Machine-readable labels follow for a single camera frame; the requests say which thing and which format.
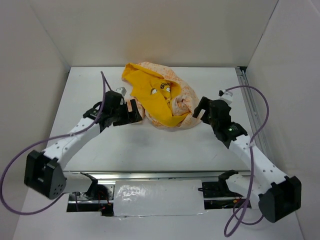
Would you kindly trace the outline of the aluminium frame rail right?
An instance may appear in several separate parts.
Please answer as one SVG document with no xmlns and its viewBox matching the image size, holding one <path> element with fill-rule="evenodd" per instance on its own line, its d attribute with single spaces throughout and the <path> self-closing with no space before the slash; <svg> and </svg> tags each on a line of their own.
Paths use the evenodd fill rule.
<svg viewBox="0 0 320 240">
<path fill-rule="evenodd" d="M 239 84 L 249 86 L 250 84 L 246 76 L 246 70 L 246 66 L 238 66 L 235 68 Z M 266 104 L 261 95 L 256 90 L 248 87 L 241 88 L 240 90 L 244 98 L 244 104 L 248 113 L 253 135 L 263 125 L 263 122 L 265 120 L 265 115 L 260 116 L 258 112 L 256 100 L 262 100 L 262 109 L 266 109 Z M 255 136 L 254 141 L 257 147 L 273 162 L 274 156 L 271 149 L 269 148 L 269 143 L 266 139 L 264 130 L 265 129 L 262 129 Z"/>
</svg>

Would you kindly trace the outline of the white cover sheet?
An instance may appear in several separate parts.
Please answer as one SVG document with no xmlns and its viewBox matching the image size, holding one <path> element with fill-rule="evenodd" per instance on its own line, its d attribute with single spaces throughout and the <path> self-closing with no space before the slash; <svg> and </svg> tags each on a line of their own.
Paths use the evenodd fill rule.
<svg viewBox="0 0 320 240">
<path fill-rule="evenodd" d="M 116 217 L 201 215 L 206 212 L 201 186 L 199 179 L 117 181 L 113 212 Z"/>
</svg>

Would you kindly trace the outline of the yellow and patterned jacket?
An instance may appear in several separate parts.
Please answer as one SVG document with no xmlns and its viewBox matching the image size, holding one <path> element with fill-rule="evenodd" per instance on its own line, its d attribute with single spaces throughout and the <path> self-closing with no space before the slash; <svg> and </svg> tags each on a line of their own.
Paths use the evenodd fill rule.
<svg viewBox="0 0 320 240">
<path fill-rule="evenodd" d="M 160 129 L 190 129 L 200 123 L 193 117 L 200 100 L 190 85 L 168 66 L 151 62 L 126 64 L 122 80 L 132 86 L 139 114 Z"/>
</svg>

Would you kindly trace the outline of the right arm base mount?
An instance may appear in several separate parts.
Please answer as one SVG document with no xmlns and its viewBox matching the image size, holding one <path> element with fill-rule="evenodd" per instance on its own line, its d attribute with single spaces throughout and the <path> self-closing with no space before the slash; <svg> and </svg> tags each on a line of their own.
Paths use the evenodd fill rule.
<svg viewBox="0 0 320 240">
<path fill-rule="evenodd" d="M 232 209 L 246 200 L 242 195 L 222 187 L 218 181 L 202 182 L 198 191 L 203 194 L 205 210 Z"/>
</svg>

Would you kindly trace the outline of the aluminium frame rail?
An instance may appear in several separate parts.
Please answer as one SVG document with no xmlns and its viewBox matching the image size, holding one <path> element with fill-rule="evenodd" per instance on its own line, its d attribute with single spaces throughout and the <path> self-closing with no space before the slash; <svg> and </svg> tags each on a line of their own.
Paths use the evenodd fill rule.
<svg viewBox="0 0 320 240">
<path fill-rule="evenodd" d="M 239 84 L 249 86 L 250 84 L 246 76 L 246 70 L 246 66 L 238 66 L 235 68 Z M 263 125 L 263 122 L 265 120 L 265 115 L 260 116 L 258 112 L 256 100 L 262 100 L 262 109 L 266 109 L 266 104 L 261 95 L 256 90 L 248 87 L 241 88 L 240 90 L 244 98 L 244 104 L 248 113 L 253 135 Z M 254 141 L 257 147 L 273 162 L 274 156 L 271 149 L 269 148 L 269 143 L 266 139 L 264 130 L 265 129 L 262 129 L 255 136 Z"/>
<path fill-rule="evenodd" d="M 151 181 L 151 180 L 184 180 L 184 179 L 217 179 L 227 172 L 222 171 L 87 171 L 86 174 L 99 181 Z"/>
</svg>

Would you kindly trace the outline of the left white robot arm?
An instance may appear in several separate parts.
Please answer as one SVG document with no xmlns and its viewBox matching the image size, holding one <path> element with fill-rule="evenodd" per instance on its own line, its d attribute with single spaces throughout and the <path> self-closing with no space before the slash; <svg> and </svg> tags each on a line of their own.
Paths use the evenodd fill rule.
<svg viewBox="0 0 320 240">
<path fill-rule="evenodd" d="M 110 126 L 122 126 L 142 120 L 136 101 L 126 102 L 124 87 L 109 90 L 102 102 L 87 110 L 76 126 L 53 145 L 27 155 L 24 184 L 50 200 L 64 193 L 79 192 L 92 200 L 99 193 L 98 180 L 84 172 L 66 173 L 72 157 L 90 140 Z"/>
</svg>

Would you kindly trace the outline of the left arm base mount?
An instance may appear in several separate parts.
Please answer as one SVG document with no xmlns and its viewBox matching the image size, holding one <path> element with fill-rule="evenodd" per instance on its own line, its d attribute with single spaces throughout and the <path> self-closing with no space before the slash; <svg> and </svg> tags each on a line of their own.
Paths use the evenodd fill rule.
<svg viewBox="0 0 320 240">
<path fill-rule="evenodd" d="M 70 193 L 67 202 L 67 213 L 100 213 L 101 216 L 114 216 L 115 181 L 102 181 L 97 189 L 87 195 L 83 192 Z"/>
</svg>

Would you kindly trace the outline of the aluminium frame rail front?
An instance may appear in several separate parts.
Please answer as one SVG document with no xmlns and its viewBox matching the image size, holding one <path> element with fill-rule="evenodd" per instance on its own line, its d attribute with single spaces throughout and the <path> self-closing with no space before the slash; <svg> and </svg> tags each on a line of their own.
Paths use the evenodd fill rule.
<svg viewBox="0 0 320 240">
<path fill-rule="evenodd" d="M 151 180 L 184 180 L 184 179 L 217 179 L 227 172 L 222 171 L 87 171 L 86 174 L 99 181 L 151 181 Z"/>
</svg>

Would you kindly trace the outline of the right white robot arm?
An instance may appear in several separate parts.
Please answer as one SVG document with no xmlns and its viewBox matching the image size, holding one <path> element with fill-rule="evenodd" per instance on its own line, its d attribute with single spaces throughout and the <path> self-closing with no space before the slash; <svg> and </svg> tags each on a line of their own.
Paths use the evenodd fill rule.
<svg viewBox="0 0 320 240">
<path fill-rule="evenodd" d="M 236 193 L 245 197 L 250 193 L 250 206 L 275 223 L 301 208 L 302 183 L 296 176 L 289 177 L 277 168 L 251 142 L 247 131 L 231 120 L 229 104 L 229 98 L 211 100 L 204 96 L 193 113 L 197 118 L 204 110 L 201 121 L 210 125 L 216 138 L 253 170 L 252 186 L 249 178 L 229 170 L 219 176 L 218 190 L 223 196 Z"/>
</svg>

